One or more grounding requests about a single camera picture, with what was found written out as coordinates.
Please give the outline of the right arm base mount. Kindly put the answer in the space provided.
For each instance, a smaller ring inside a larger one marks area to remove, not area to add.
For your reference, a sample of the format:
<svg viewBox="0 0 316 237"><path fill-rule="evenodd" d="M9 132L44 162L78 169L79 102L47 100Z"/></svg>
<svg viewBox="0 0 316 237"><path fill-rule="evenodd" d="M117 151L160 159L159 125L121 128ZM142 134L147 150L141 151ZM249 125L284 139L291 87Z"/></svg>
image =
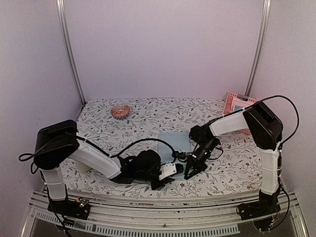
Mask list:
<svg viewBox="0 0 316 237"><path fill-rule="evenodd" d="M258 201L242 203L236 208L236 213L241 217L241 220L277 214L279 211L280 205L277 196L266 195L262 192L259 193Z"/></svg>

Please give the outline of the pink plastic basket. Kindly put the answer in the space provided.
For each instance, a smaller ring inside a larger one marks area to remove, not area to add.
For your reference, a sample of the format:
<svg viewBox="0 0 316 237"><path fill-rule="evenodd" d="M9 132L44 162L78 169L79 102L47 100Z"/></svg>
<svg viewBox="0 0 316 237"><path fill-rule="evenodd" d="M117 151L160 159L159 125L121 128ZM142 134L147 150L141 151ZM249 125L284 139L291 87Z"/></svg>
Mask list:
<svg viewBox="0 0 316 237"><path fill-rule="evenodd" d="M256 103L257 100L242 94L229 92L226 97L226 102L223 109L223 115L239 111Z"/></svg>

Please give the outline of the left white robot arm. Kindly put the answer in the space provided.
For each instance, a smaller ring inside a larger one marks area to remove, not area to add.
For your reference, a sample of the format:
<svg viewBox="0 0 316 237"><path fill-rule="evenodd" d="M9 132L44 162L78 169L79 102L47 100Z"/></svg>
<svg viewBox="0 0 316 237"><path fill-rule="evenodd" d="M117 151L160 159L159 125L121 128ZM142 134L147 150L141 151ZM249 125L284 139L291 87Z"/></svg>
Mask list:
<svg viewBox="0 0 316 237"><path fill-rule="evenodd" d="M37 133L34 164L42 172L49 197L62 214L70 214L74 208L72 201L67 199L60 168L68 158L74 160L79 169L94 169L114 183L149 181L152 190L172 182L177 172L174 163L161 164L160 156L153 150L127 158L112 156L80 136L76 122L71 119L47 126Z"/></svg>

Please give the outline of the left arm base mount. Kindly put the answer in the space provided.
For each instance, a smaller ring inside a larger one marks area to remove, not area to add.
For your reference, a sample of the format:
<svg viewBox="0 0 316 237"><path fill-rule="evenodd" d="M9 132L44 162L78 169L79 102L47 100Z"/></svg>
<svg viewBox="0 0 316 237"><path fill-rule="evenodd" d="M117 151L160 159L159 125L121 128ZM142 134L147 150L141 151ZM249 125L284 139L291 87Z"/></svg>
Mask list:
<svg viewBox="0 0 316 237"><path fill-rule="evenodd" d="M69 200L68 196L64 200L52 200L48 196L48 210L62 216L73 217L76 219L87 220L90 214L89 200L79 197L76 200Z"/></svg>

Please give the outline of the light blue towel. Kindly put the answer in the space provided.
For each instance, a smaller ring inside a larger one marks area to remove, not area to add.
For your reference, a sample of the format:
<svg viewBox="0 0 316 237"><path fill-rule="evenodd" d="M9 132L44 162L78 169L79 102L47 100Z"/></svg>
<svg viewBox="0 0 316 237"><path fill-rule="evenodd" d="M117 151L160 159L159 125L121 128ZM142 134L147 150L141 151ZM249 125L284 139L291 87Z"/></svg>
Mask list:
<svg viewBox="0 0 316 237"><path fill-rule="evenodd" d="M192 147L189 140L189 132L161 132L158 134L158 138L170 144L175 151L186 152L189 153L192 151ZM173 161L172 151L171 149L161 143L158 142L158 151L161 158L161 164L171 163Z"/></svg>

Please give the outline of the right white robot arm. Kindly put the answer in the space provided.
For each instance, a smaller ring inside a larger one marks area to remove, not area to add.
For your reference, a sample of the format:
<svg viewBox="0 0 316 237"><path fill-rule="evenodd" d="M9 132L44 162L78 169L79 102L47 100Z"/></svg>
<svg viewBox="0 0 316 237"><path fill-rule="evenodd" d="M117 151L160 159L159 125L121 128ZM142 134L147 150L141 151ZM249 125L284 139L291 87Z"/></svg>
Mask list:
<svg viewBox="0 0 316 237"><path fill-rule="evenodd" d="M259 148L262 161L261 192L273 196L279 189L278 176L281 171L279 147L283 125L280 119L264 103L257 102L245 109L215 118L203 126L194 126L189 138L198 147L189 155L184 171L186 180L206 170L206 160L220 145L219 136L248 129Z"/></svg>

